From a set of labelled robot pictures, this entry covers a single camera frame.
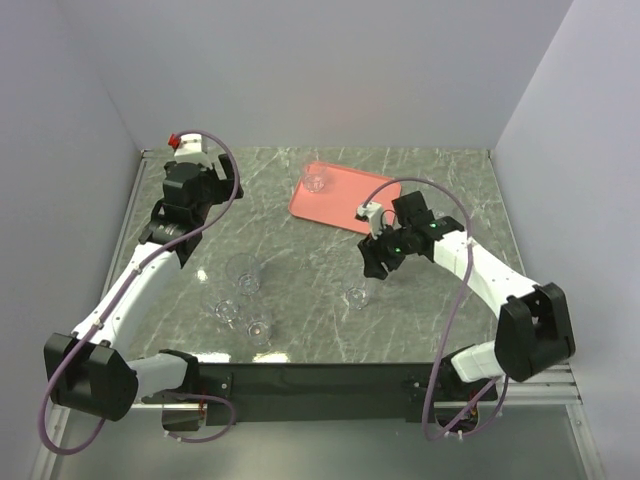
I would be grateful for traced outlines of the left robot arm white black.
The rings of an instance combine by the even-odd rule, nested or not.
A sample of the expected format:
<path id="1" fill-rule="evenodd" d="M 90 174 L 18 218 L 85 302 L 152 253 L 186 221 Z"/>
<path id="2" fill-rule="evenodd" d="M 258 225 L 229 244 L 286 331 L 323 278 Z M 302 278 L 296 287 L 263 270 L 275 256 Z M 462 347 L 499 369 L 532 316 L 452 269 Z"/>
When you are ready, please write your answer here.
<path id="1" fill-rule="evenodd" d="M 221 173 L 200 163 L 165 164 L 163 196 L 125 270 L 85 320 L 68 335 L 52 334 L 44 346 L 53 403 L 119 421 L 141 398 L 167 391 L 188 402 L 199 394 L 195 356 L 170 349 L 134 361 L 123 355 L 152 303 L 200 243 L 211 207 L 228 207 L 243 196 L 234 159 L 221 154 L 218 160 Z"/>

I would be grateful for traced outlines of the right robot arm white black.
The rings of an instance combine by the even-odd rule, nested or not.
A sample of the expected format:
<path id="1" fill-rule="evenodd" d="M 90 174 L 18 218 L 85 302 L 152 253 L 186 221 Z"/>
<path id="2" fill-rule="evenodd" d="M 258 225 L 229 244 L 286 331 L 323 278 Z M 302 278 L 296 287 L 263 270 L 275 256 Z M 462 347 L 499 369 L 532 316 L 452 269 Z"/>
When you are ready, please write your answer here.
<path id="1" fill-rule="evenodd" d="M 385 279 L 409 255 L 423 256 L 465 281 L 498 320 L 496 337 L 463 349 L 440 375 L 443 393 L 462 399 L 478 380 L 508 376 L 523 382 L 576 351 L 564 291 L 517 273 L 468 235 L 450 216 L 437 217 L 419 192 L 392 202 L 398 224 L 387 223 L 382 205 L 360 205 L 356 218 L 369 234 L 359 242 L 367 278 Z"/>

